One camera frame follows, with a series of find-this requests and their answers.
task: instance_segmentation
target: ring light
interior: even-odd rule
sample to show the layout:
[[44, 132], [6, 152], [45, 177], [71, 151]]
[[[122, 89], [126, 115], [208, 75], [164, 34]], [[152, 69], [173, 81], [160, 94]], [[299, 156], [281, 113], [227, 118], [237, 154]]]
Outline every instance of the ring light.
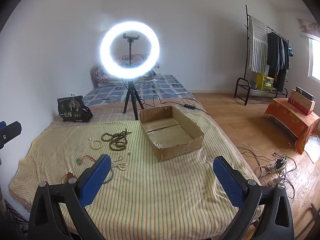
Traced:
[[[143, 33], [151, 43], [151, 52], [148, 59], [139, 67], [122, 68], [116, 64], [110, 54], [110, 47], [113, 40], [121, 33], [127, 31], [137, 31]], [[124, 22], [113, 26], [102, 40], [100, 47], [100, 57], [105, 69], [114, 76], [125, 79], [133, 79], [149, 71], [159, 57], [159, 41], [154, 31], [147, 25], [139, 22]]]

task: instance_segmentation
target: window frame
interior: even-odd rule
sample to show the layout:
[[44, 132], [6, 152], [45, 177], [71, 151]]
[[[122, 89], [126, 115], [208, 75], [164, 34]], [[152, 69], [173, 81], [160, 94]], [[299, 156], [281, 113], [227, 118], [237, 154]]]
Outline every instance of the window frame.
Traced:
[[312, 75], [312, 69], [313, 69], [313, 45], [312, 45], [312, 40], [313, 39], [309, 39], [309, 73], [308, 73], [308, 77], [310, 77], [314, 81], [317, 81], [318, 83], [320, 83], [320, 80]]

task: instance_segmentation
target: garment rack pole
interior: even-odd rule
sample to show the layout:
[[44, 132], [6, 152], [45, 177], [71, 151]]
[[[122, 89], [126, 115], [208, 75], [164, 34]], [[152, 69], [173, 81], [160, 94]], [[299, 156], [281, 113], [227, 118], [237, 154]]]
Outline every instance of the garment rack pole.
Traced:
[[[263, 93], [269, 93], [269, 94], [274, 94], [275, 97], [274, 98], [277, 98], [278, 95], [284, 95], [286, 98], [288, 97], [288, 91], [286, 88], [284, 88], [285, 92], [286, 93], [283, 93], [281, 91], [278, 91], [278, 89], [275, 89], [275, 90], [271, 90], [270, 92], [267, 92], [267, 91], [260, 91], [260, 90], [257, 90], [257, 89], [252, 89], [250, 87], [250, 82], [246, 79], [246, 75], [247, 75], [247, 65], [248, 65], [248, 51], [249, 51], [249, 17], [250, 15], [248, 14], [248, 6], [245, 5], [245, 11], [246, 11], [246, 17], [247, 17], [247, 25], [244, 25], [246, 26], [247, 28], [247, 55], [246, 55], [246, 59], [245, 59], [245, 69], [244, 69], [244, 77], [239, 77], [237, 82], [236, 82], [236, 89], [235, 89], [235, 94], [234, 94], [234, 98], [240, 98], [241, 100], [244, 101], [244, 105], [246, 106], [248, 102], [266, 102], [266, 101], [249, 101], [249, 94], [250, 94], [250, 91], [255, 91], [255, 92], [263, 92]], [[289, 40], [286, 40], [284, 37], [282, 37], [280, 34], [278, 34], [274, 29], [270, 28], [269, 26], [266, 25], [266, 27], [271, 30], [273, 33], [277, 34], [278, 36], [280, 36], [282, 39], [284, 39], [285, 41], [287, 41], [287, 43], [289, 44]], [[239, 84], [239, 81], [240, 80], [243, 80], [245, 82], [247, 82], [248, 85], [241, 85]], [[238, 92], [238, 86], [242, 87], [243, 89], [246, 89], [247, 90], [247, 94], [246, 94], [246, 99], [242, 99], [241, 97], [238, 96], [237, 92]]]

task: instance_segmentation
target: black bag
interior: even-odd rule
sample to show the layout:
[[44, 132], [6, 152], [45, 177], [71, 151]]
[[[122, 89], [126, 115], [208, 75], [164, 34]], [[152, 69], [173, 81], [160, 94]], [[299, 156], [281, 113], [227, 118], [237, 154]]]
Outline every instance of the black bag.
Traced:
[[83, 96], [58, 98], [58, 112], [64, 122], [89, 122], [93, 117], [89, 107], [83, 104]]

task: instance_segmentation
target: bed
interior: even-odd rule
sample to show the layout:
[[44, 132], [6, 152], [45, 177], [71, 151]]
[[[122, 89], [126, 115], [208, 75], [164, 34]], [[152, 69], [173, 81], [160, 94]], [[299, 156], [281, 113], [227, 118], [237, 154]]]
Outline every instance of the bed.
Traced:
[[[180, 104], [195, 105], [193, 98], [171, 98]], [[128, 164], [117, 168], [114, 178], [101, 187], [86, 210], [106, 239], [207, 239], [221, 234], [237, 208], [233, 207], [212, 172], [212, 161], [223, 155], [246, 179], [258, 182], [239, 151], [207, 114], [173, 103], [205, 133], [203, 146], [195, 152], [159, 163], [153, 155], [132, 106], [123, 114], [124, 103], [95, 105], [90, 124], [63, 122], [57, 117], [38, 138], [28, 155], [20, 160], [19, 169], [10, 184], [10, 194], [27, 209], [32, 206], [39, 182], [59, 184], [66, 172], [77, 176], [92, 165], [85, 160], [79, 166], [75, 159], [89, 154], [98, 158], [107, 153], [112, 160], [119, 156], [108, 146], [92, 150], [88, 138], [98, 138], [106, 130], [127, 128], [128, 147], [121, 153]], [[64, 204], [61, 210], [69, 228], [75, 229]], [[261, 215], [259, 206], [256, 216]]]
[[[153, 99], [155, 94], [160, 98], [193, 98], [181, 83], [172, 75], [157, 75], [154, 81], [134, 84], [143, 100]], [[93, 89], [84, 97], [84, 105], [97, 106], [112, 103], [123, 103], [127, 89], [124, 84], [106, 84]]]

